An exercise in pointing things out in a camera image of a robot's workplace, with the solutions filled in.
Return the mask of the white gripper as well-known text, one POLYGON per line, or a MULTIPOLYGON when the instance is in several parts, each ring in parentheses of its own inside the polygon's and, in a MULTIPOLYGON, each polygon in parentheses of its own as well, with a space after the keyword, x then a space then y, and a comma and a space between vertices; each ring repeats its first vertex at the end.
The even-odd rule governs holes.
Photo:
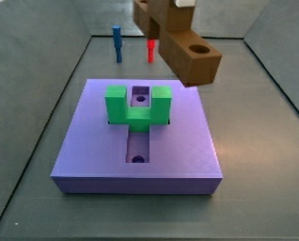
POLYGON ((175 0, 175 5, 178 6, 178 8, 195 7, 196 0, 175 0))

